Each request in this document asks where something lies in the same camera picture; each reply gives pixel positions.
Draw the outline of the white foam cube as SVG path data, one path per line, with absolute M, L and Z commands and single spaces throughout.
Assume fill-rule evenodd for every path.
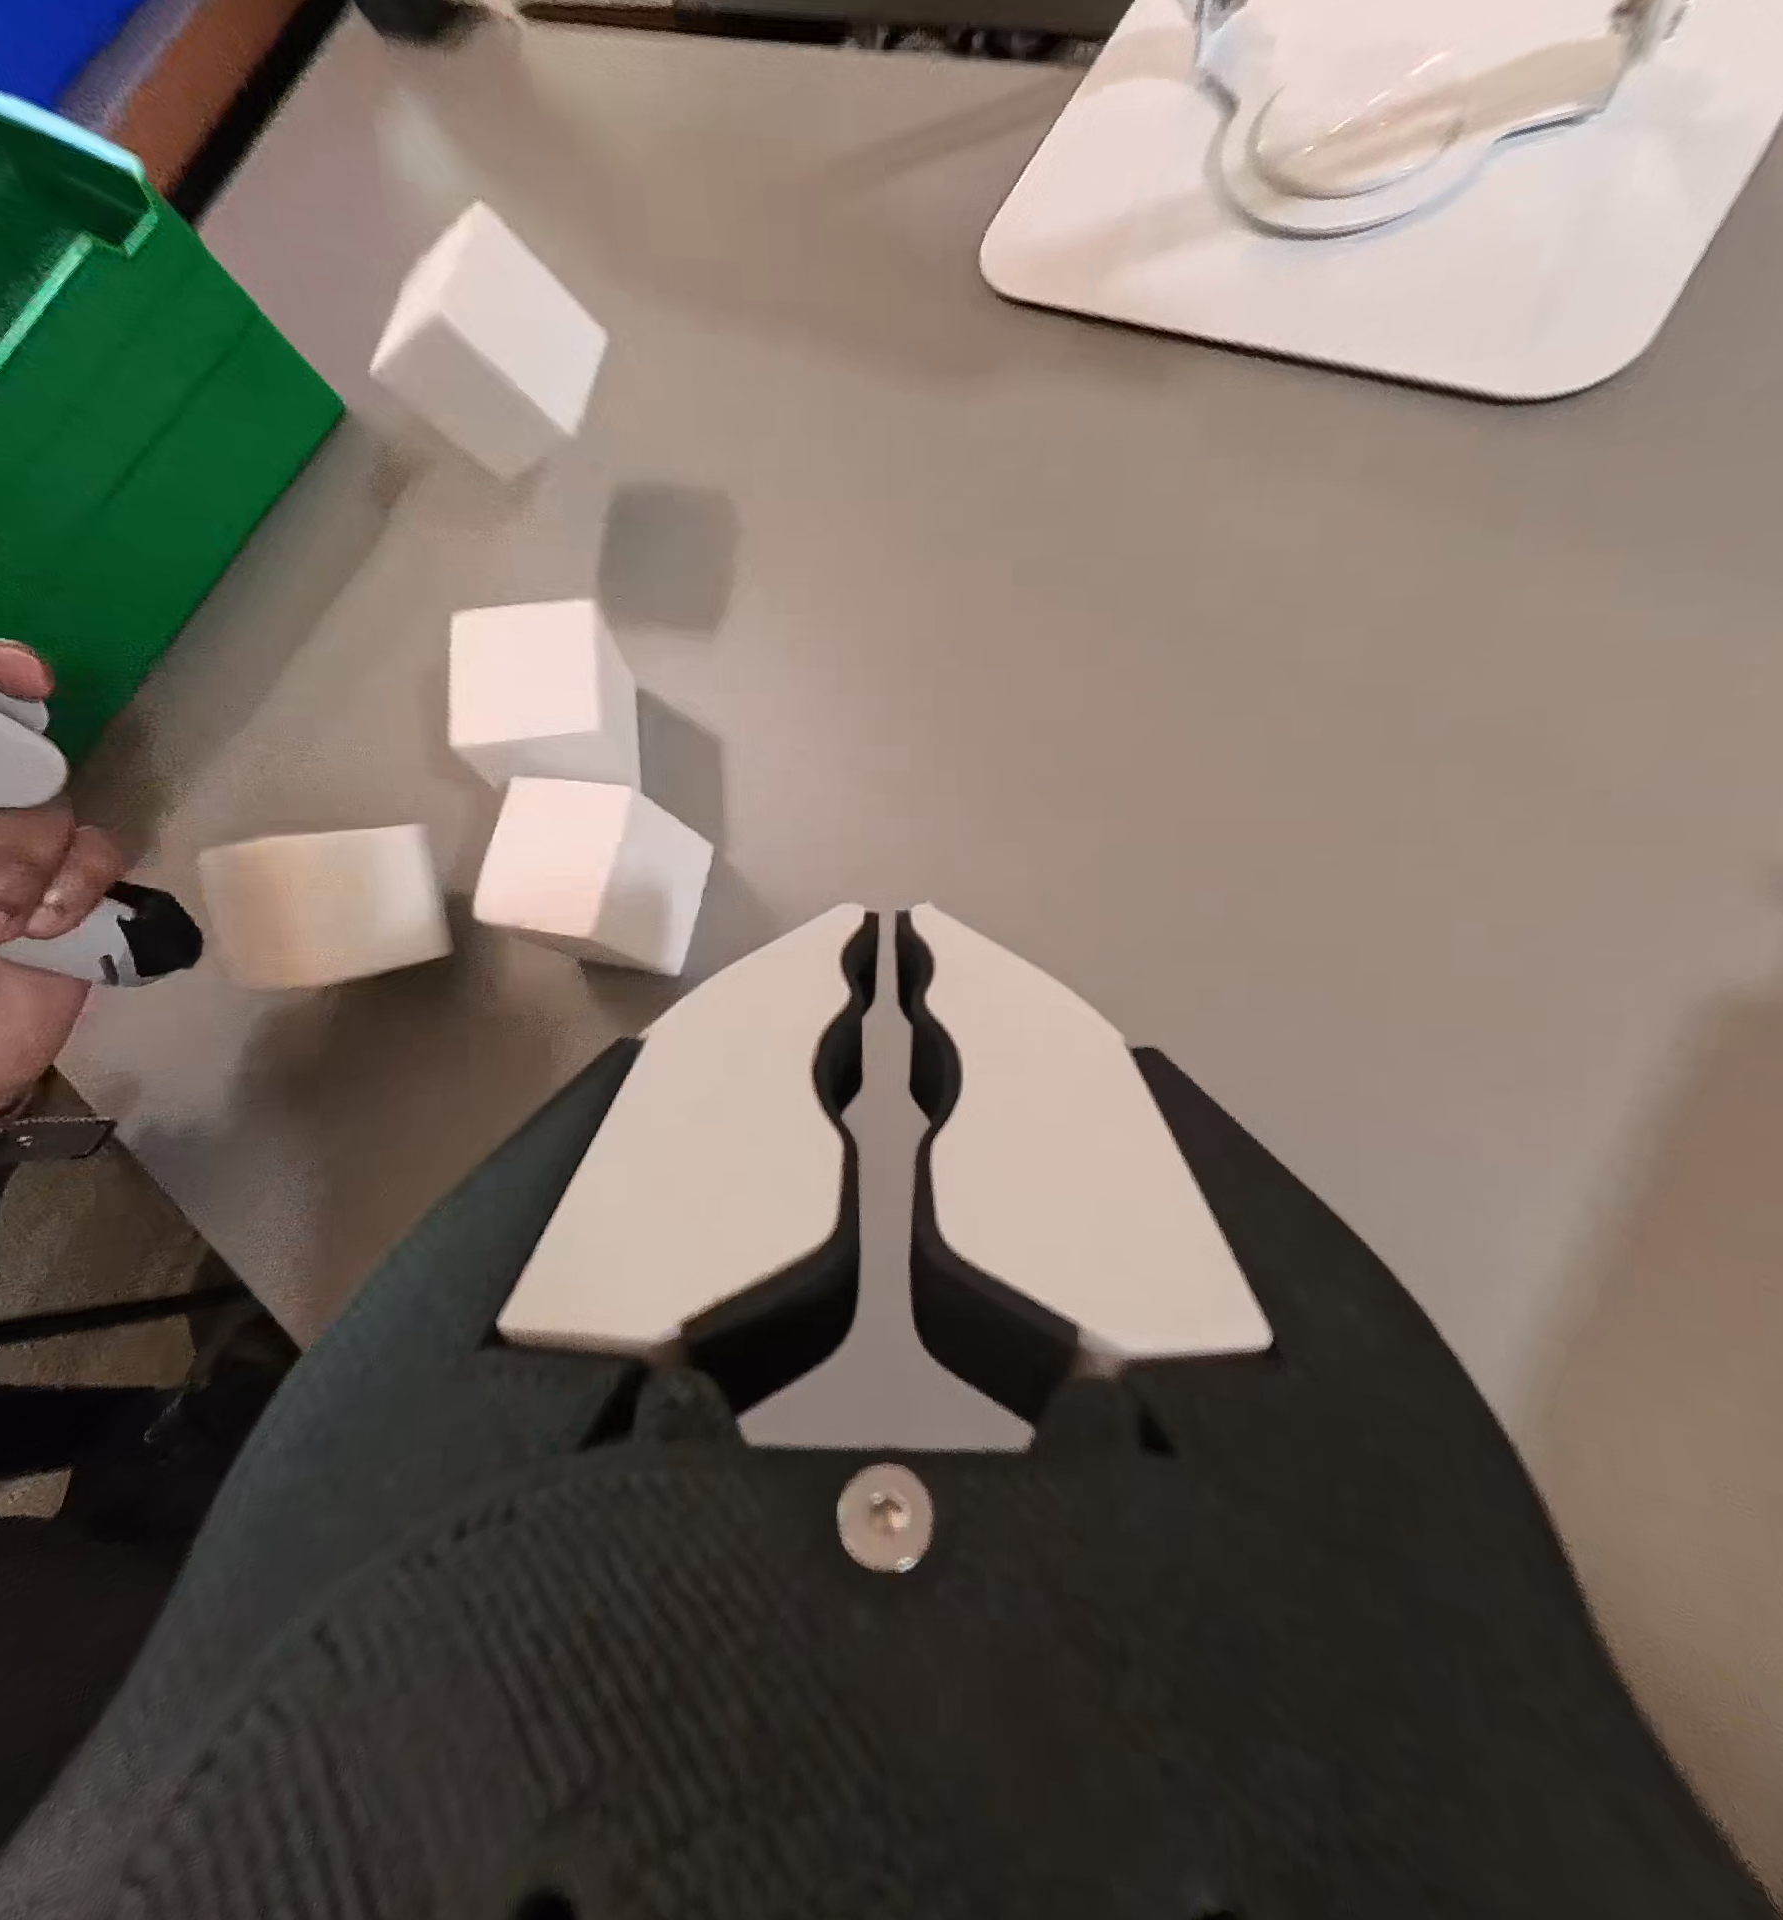
M 493 788 L 643 783 L 640 684 L 593 599 L 449 616 L 448 740 Z
M 454 950 L 422 824 L 271 833 L 198 851 L 206 950 L 246 990 L 323 990 Z
M 368 371 L 448 447 L 512 484 L 577 437 L 606 350 L 606 327 L 473 201 L 401 279 Z
M 471 914 L 589 963 L 677 977 L 714 846 L 626 783 L 516 778 Z

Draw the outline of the white wooden document stand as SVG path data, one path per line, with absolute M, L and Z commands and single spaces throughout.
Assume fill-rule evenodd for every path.
M 978 247 L 1005 299 L 1500 403 L 1668 317 L 1783 3 L 1134 3 Z

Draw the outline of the green plastic bin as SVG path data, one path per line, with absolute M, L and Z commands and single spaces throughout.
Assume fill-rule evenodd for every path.
M 134 155 L 0 94 L 0 636 L 68 762 L 343 414 Z

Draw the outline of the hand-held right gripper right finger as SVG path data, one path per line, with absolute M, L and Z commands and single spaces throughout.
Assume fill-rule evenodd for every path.
M 1073 1378 L 1268 1352 L 1272 1332 L 1121 1032 L 918 903 L 896 914 L 928 1356 L 1024 1421 Z

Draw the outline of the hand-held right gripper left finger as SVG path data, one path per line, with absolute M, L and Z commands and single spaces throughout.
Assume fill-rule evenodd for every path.
M 684 1361 L 753 1409 L 855 1319 L 861 1024 L 879 914 L 855 903 L 654 1021 L 505 1308 L 510 1348 Z

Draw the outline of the dark wristband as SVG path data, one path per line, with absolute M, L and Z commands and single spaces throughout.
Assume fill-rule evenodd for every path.
M 114 1125 L 101 1115 L 0 1115 L 0 1180 L 27 1165 L 68 1165 L 95 1158 Z

